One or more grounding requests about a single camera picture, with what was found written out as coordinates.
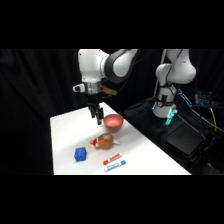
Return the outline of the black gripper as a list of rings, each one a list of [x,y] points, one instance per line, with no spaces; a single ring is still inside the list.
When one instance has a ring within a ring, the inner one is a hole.
[[[87,105],[89,106],[91,117],[95,118],[95,116],[97,115],[97,124],[101,125],[102,120],[103,120],[103,108],[99,107],[97,109],[96,115],[95,115],[95,110],[93,108],[93,107],[98,107],[99,104],[101,103],[101,95],[100,94],[93,94],[93,95],[87,94],[86,101],[87,101]]]

